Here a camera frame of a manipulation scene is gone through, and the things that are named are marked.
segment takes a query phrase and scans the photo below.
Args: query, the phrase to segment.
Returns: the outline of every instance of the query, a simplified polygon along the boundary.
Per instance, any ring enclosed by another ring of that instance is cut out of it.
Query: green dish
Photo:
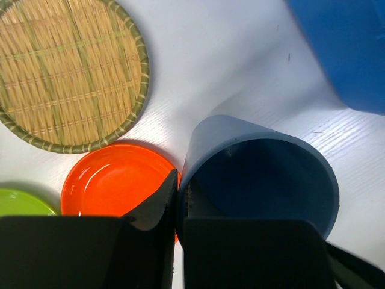
[[[0,188],[0,217],[12,215],[55,216],[57,212],[47,203],[28,193]]]

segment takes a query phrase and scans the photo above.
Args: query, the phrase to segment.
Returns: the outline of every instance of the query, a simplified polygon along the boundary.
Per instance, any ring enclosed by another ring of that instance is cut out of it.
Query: blue container
[[[192,179],[224,216],[305,220],[324,238],[337,217],[337,180],[315,148],[230,116],[208,117],[195,128],[179,199],[184,200]],[[182,238],[184,202],[179,208],[177,233]],[[205,216],[202,206],[198,216]]]
[[[385,0],[287,0],[341,99],[385,114]]]

